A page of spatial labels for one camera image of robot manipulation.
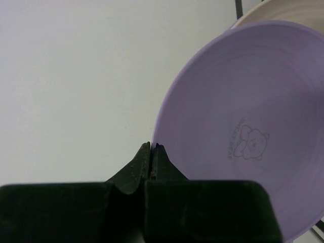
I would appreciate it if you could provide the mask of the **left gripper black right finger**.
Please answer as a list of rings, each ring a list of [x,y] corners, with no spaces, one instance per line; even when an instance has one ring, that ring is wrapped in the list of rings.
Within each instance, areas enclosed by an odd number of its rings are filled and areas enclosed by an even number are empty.
[[[156,143],[151,151],[151,181],[188,180],[169,160],[165,147]]]

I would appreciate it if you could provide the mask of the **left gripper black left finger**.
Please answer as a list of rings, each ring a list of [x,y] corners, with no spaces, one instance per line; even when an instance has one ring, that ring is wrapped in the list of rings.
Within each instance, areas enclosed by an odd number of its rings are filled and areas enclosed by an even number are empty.
[[[125,195],[135,193],[141,184],[141,180],[148,175],[150,157],[151,144],[150,142],[143,143],[133,159],[109,178],[107,182],[113,184]]]

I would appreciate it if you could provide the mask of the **purple plate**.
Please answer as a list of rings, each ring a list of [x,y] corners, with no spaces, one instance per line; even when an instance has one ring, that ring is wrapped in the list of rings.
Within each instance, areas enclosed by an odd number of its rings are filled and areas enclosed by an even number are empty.
[[[288,21],[228,30],[184,66],[153,144],[191,180],[252,180],[285,242],[323,217],[323,35]]]

